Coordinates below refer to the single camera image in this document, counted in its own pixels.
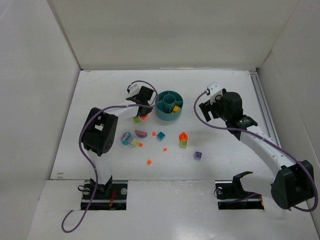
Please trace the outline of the orange curved lego piece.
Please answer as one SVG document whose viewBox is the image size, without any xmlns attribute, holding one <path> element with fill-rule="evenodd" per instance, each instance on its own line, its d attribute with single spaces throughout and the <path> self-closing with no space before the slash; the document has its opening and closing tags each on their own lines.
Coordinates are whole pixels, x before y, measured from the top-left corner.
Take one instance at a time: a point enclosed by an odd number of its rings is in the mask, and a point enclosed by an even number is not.
<svg viewBox="0 0 320 240">
<path fill-rule="evenodd" d="M 179 140 L 182 141 L 187 141 L 188 140 L 188 135 L 185 133 L 185 132 L 182 132 L 180 135 L 179 135 Z"/>
</svg>

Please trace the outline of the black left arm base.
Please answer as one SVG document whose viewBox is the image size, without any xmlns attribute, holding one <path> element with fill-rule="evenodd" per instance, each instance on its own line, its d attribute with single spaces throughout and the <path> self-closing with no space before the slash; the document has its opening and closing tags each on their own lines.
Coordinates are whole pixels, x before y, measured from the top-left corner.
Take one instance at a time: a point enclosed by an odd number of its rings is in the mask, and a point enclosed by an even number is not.
<svg viewBox="0 0 320 240">
<path fill-rule="evenodd" d="M 80 209 L 85 210 L 93 195 L 95 181 L 90 179 L 77 187 L 82 193 Z M 98 184 L 93 200 L 88 207 L 92 211 L 125 211 L 127 209 L 128 181 L 110 178 L 105 184 Z"/>
</svg>

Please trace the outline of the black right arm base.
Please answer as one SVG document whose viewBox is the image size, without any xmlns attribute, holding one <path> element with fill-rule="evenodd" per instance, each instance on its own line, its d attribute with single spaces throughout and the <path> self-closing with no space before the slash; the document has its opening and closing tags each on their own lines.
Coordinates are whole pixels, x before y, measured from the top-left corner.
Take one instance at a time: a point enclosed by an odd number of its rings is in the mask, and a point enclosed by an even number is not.
<svg viewBox="0 0 320 240">
<path fill-rule="evenodd" d="M 262 196 L 245 191 L 241 179 L 252 171 L 244 171 L 233 176 L 232 180 L 215 180 L 214 195 L 219 210 L 264 210 Z"/>
</svg>

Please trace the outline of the yellow orange lego brick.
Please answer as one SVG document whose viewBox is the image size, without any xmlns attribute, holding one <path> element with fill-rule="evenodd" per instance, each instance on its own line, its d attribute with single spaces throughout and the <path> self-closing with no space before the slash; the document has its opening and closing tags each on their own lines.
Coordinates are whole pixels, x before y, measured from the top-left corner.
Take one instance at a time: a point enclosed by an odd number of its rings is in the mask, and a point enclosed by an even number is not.
<svg viewBox="0 0 320 240">
<path fill-rule="evenodd" d="M 175 110 L 175 113 L 177 113 L 181 108 L 177 105 L 174 106 L 173 110 Z"/>
</svg>

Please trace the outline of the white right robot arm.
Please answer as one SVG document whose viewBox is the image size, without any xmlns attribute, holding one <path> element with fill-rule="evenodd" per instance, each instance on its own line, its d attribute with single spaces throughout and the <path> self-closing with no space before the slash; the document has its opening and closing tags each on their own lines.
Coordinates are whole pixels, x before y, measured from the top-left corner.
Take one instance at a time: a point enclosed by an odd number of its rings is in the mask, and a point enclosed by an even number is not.
<svg viewBox="0 0 320 240">
<path fill-rule="evenodd" d="M 298 160 L 266 136 L 258 123 L 243 113 L 242 98 L 238 93 L 226 91 L 215 83 L 202 95 L 207 95 L 209 99 L 203 103 L 194 102 L 193 110 L 200 109 L 204 116 L 201 118 L 197 113 L 197 118 L 208 127 L 211 127 L 211 119 L 223 120 L 223 130 L 249 147 L 274 175 L 273 181 L 252 178 L 249 186 L 255 190 L 246 191 L 241 180 L 251 171 L 239 173 L 233 176 L 231 182 L 216 183 L 217 198 L 227 206 L 234 206 L 250 198 L 259 199 L 267 195 L 283 210 L 315 211 L 319 205 L 319 194 L 313 165 L 307 160 Z"/>
</svg>

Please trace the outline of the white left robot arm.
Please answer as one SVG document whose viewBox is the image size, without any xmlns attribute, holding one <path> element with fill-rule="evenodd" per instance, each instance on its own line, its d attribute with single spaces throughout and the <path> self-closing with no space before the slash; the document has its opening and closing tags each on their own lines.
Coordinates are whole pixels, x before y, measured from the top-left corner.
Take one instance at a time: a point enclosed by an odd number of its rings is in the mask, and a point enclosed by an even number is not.
<svg viewBox="0 0 320 240">
<path fill-rule="evenodd" d="M 120 120 L 144 117 L 158 103 L 158 93 L 152 85 L 138 87 L 132 83 L 128 86 L 127 92 L 129 97 L 122 103 L 105 108 L 92 108 L 80 132 L 78 139 L 80 152 L 91 165 L 95 176 L 95 179 L 90 180 L 93 194 L 100 188 L 99 177 L 97 167 L 87 152 L 93 152 L 98 157 L 107 153 L 114 144 Z"/>
</svg>

